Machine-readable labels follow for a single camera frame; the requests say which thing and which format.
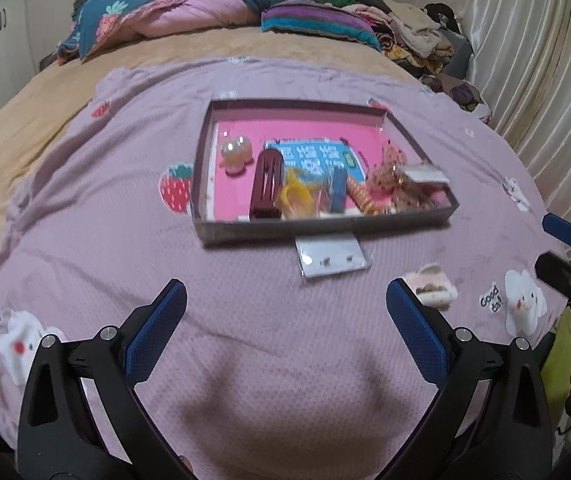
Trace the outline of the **white pink claw hair clip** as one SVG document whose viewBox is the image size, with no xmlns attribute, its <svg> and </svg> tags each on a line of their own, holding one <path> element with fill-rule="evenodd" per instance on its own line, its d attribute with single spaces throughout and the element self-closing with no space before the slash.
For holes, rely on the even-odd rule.
<svg viewBox="0 0 571 480">
<path fill-rule="evenodd" d="M 438 263 L 407 273 L 403 280 L 425 307 L 444 310 L 458 299 L 458 289 Z"/>
</svg>

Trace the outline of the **striped purple teal pillow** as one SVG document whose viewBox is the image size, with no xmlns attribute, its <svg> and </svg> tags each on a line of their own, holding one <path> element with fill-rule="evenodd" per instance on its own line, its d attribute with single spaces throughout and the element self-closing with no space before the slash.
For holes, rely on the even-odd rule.
<svg viewBox="0 0 571 480">
<path fill-rule="evenodd" d="M 263 32 L 344 40 L 382 51 L 372 27 L 363 18 L 313 0 L 287 0 L 272 4 L 261 13 L 260 27 Z"/>
</svg>

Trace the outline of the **pile of clothes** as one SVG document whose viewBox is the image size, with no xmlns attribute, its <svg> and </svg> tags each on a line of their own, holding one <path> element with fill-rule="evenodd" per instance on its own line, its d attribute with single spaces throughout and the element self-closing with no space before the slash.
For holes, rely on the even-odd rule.
<svg viewBox="0 0 571 480">
<path fill-rule="evenodd" d="M 395 0 L 332 0 L 367 21 L 383 54 L 415 78 L 468 73 L 472 46 L 445 3 L 422 8 Z"/>
</svg>

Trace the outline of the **dark cardboard box tray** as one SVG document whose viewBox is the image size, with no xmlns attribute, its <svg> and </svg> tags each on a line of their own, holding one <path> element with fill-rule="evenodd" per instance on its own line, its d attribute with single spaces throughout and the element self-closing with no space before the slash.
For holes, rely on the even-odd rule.
<svg viewBox="0 0 571 480">
<path fill-rule="evenodd" d="M 448 179 L 383 106 L 217 100 L 197 142 L 191 214 L 208 246 L 441 226 Z"/>
</svg>

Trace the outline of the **cream striped curtain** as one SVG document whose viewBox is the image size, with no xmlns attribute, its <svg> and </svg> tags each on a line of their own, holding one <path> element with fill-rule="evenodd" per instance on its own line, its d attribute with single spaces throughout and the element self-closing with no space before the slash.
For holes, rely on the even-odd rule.
<svg viewBox="0 0 571 480">
<path fill-rule="evenodd" d="M 571 222 L 571 0 L 463 0 L 462 25 L 491 127 Z"/>
</svg>

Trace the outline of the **bag of yellow bangles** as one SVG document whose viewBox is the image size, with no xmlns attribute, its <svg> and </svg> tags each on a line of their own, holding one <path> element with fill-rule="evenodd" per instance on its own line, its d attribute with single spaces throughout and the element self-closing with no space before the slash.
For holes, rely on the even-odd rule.
<svg viewBox="0 0 571 480">
<path fill-rule="evenodd" d="M 284 172 L 276 208 L 285 220 L 320 218 L 330 212 L 330 177 L 296 167 Z"/>
</svg>

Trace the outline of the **white packaged hair clip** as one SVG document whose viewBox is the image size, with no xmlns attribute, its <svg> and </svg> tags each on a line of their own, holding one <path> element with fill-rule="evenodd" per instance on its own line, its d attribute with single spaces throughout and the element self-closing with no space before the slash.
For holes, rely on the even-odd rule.
<svg viewBox="0 0 571 480">
<path fill-rule="evenodd" d="M 445 172 L 431 164 L 399 165 L 396 170 L 419 185 L 449 186 L 450 179 Z"/>
</svg>

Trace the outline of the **bag of clothes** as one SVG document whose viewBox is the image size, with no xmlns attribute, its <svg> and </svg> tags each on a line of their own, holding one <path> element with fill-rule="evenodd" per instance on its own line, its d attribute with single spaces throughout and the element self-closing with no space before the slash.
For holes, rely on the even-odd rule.
<svg viewBox="0 0 571 480">
<path fill-rule="evenodd" d="M 423 75 L 420 82 L 434 93 L 449 96 L 461 110 L 472 114 L 484 124 L 488 125 L 491 121 L 491 108 L 482 98 L 481 92 L 468 81 L 440 73 Z"/>
</svg>

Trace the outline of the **small blue box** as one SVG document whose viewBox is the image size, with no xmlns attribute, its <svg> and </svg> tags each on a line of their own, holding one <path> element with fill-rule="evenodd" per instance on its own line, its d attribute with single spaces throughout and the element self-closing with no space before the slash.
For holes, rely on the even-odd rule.
<svg viewBox="0 0 571 480">
<path fill-rule="evenodd" d="M 329 211 L 331 214 L 343 214 L 347 196 L 346 170 L 334 167 L 331 171 L 328 184 Z"/>
</svg>

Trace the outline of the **maroon hair clip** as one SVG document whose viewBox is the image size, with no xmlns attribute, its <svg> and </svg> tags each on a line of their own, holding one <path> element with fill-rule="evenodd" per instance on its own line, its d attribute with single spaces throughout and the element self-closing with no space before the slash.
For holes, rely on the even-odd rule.
<svg viewBox="0 0 571 480">
<path fill-rule="evenodd" d="M 255 168 L 252 193 L 250 193 L 250 218 L 280 219 L 281 211 L 276 198 L 282 188 L 283 157 L 275 148 L 261 151 Z"/>
</svg>

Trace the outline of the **earring card in plastic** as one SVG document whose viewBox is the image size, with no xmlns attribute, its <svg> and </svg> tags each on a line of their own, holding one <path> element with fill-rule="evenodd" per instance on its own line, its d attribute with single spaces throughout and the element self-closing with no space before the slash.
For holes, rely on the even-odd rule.
<svg viewBox="0 0 571 480">
<path fill-rule="evenodd" d="M 364 271 L 370 266 L 353 234 L 297 237 L 295 247 L 306 280 Z"/>
</svg>

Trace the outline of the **floral teal pink quilt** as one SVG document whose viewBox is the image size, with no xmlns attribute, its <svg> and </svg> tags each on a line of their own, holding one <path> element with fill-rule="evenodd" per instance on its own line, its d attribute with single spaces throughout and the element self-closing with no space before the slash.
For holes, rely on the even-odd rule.
<svg viewBox="0 0 571 480">
<path fill-rule="evenodd" d="M 65 64 L 139 39 L 255 25 L 270 4 L 271 0 L 88 0 L 56 56 Z"/>
</svg>

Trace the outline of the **tan bed sheet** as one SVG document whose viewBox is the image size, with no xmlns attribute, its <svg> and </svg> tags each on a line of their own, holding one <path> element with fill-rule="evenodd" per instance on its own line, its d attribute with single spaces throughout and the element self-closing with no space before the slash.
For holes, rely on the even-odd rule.
<svg viewBox="0 0 571 480">
<path fill-rule="evenodd" d="M 262 32 L 257 27 L 209 29 L 144 40 L 88 62 L 52 65 L 0 109 L 0 234 L 16 186 L 118 67 L 137 68 L 200 58 L 288 58 L 410 82 L 412 76 L 373 49 L 353 42 Z"/>
</svg>

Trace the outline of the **beige red-dotted bow scrunchie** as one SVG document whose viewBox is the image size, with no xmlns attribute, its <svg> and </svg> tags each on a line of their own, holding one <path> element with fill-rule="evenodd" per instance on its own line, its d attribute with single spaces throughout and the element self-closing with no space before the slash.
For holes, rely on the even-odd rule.
<svg viewBox="0 0 571 480">
<path fill-rule="evenodd" d="M 391 140 L 382 146 L 382 161 L 368 170 L 366 186 L 375 198 L 387 197 L 397 212 L 413 209 L 434 209 L 436 203 L 421 185 L 412 181 L 403 168 L 408 159 L 405 152 Z"/>
</svg>

